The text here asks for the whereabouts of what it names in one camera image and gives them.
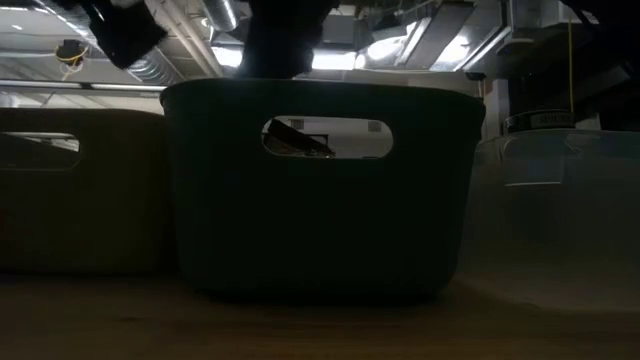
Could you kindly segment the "teal plastic bin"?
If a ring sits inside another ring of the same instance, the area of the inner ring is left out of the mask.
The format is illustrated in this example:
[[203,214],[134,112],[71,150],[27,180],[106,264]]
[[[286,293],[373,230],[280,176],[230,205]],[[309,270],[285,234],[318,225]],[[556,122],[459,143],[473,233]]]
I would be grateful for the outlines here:
[[[415,301],[458,262],[484,104],[451,90],[267,79],[166,88],[177,262],[231,299]],[[283,156],[262,143],[283,115],[377,120],[374,159]]]

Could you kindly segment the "clear plastic bin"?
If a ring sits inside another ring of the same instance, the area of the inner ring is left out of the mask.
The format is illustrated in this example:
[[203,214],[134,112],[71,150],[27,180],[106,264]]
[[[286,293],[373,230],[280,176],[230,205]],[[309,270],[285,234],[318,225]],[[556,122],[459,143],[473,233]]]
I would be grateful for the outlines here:
[[456,278],[544,308],[640,313],[640,133],[480,143]]

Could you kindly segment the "orange taco seasoning packet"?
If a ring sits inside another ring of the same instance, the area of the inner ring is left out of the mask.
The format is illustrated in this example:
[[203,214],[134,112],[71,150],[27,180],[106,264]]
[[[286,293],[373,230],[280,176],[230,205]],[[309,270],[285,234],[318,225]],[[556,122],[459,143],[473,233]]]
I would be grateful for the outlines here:
[[328,137],[322,135],[323,142],[313,136],[272,119],[261,133],[262,144],[275,155],[294,157],[334,158],[336,153],[328,145]]

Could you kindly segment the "large silver ceiling duct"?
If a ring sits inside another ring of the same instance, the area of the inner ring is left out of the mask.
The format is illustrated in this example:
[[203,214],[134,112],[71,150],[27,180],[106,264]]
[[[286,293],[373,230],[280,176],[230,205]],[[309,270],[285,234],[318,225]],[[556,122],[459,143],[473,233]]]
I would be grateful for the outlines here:
[[142,83],[168,85],[182,76],[158,49],[167,31],[144,0],[33,0],[100,51],[116,68]]

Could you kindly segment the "grey plastic bin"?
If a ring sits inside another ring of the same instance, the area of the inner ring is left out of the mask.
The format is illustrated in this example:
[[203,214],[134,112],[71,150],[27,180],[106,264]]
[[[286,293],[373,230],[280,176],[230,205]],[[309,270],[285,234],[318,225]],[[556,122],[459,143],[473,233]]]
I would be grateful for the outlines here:
[[0,272],[151,273],[175,257],[164,116],[0,108]]

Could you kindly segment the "small silver ceiling duct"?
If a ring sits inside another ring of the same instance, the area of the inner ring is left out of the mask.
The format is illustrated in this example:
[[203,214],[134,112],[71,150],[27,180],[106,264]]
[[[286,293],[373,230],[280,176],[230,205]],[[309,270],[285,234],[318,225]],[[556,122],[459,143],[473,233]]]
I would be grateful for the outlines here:
[[201,0],[201,3],[211,26],[215,30],[229,32],[239,25],[233,0]]

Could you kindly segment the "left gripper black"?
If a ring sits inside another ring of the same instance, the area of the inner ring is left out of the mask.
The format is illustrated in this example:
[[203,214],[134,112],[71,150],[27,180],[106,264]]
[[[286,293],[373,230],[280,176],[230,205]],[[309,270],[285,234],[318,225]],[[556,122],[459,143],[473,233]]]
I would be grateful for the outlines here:
[[244,0],[252,15],[240,78],[291,79],[312,70],[323,24],[341,0]]

